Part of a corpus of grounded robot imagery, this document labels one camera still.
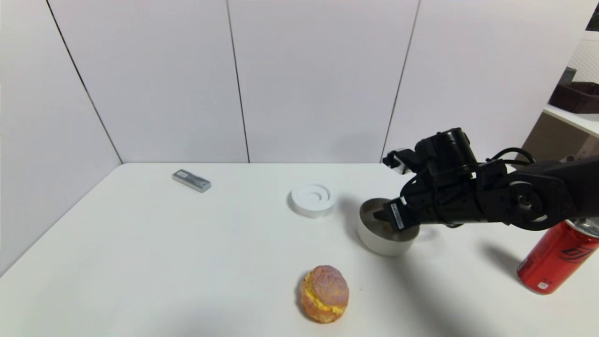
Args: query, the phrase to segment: eraser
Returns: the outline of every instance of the eraser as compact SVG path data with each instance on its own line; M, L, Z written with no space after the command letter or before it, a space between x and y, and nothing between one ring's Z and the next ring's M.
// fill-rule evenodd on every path
M206 179L198 177L186 170L179 170L173 173L173 179L201 193L208 191L210 187L212 187L212 184Z

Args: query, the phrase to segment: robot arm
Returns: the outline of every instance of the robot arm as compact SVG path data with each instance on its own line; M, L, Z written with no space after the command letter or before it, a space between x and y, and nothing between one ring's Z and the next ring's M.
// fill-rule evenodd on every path
M500 158L511 151L529 162ZM565 219L599 216L599 157L534 163L527 152L511 148L478 163L467 136L455 128L421 140L414 151L391 152L383 162L416 173L398 198L374 213L395 231L466 222L544 230ZM525 166L508 174L506 164Z

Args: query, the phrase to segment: bun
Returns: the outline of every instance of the bun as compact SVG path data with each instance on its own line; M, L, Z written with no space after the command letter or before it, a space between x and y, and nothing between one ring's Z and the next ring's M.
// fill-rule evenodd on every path
M343 315L349 289L339 270L318 266L306 275L300 286L305 313L319 323L332 323Z

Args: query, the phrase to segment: soda can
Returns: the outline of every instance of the soda can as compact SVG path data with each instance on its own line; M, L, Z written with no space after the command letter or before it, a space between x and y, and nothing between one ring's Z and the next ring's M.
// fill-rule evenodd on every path
M553 293L599 248L599 218L562 221L550 228L518 266L522 283Z

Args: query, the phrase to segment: brown basket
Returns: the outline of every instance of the brown basket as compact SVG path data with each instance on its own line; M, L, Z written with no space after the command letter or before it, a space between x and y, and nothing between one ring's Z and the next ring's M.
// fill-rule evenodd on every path
M592 82L558 85L549 104L573 113L599 113L599 85Z

